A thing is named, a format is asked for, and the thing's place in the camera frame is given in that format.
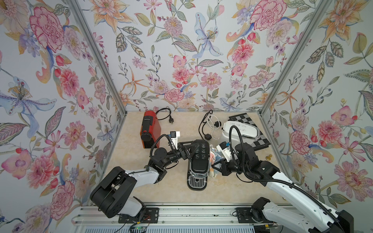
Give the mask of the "blue striped cloth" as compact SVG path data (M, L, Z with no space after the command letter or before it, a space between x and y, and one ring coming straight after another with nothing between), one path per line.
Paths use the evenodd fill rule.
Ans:
M209 151L209 176L214 179L219 174L219 171L213 168L213 165L224 159L224 155L220 150L213 147L213 145L209 146Z

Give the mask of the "black coffee machine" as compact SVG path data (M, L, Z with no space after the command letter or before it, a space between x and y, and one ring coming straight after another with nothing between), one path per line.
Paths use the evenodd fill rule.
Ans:
M195 140L191 144L192 158L189 160L187 186L193 191L203 191L207 187L210 166L210 146L205 140Z

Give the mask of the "white coffee machine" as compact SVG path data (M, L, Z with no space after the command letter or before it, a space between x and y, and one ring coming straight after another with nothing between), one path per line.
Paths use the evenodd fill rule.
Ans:
M253 125L238 121L227 121L222 127L221 135L225 139L229 139L229 132L232 126L236 126L241 133L244 142L251 144L260 138L260 130Z

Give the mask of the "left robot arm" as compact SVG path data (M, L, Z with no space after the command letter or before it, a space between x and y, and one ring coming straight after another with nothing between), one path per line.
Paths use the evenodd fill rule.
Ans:
M127 215L141 219L146 205L132 196L134 189L156 184L165 177L169 165L180 159L190 160L197 150L193 141L174 143L170 135L161 135L151 146L150 159L142 170L124 170L114 167L91 191L90 200L106 217Z

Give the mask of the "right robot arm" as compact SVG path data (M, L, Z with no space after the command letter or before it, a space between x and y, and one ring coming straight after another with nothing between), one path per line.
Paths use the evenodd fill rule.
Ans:
M352 233L354 218L345 210L337 211L307 193L292 182L278 167L261 161L251 145L244 142L241 132L232 125L228 134L231 159L222 159L213 165L223 176L243 174L249 183L259 183L285 198L296 214L269 199L261 197L251 205L254 222L270 221L298 233Z

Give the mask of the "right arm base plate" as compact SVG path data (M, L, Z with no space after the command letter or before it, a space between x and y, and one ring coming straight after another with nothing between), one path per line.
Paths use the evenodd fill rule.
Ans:
M274 224L273 221L265 218L261 210L253 210L251 207L238 207L232 213L232 216L236 217L239 223Z

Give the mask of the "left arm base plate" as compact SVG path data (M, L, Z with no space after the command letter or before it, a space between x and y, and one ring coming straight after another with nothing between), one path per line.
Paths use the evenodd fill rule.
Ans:
M146 223L153 224L158 223L159 218L159 208L146 207L140 210L140 212L135 216L119 214L118 223Z

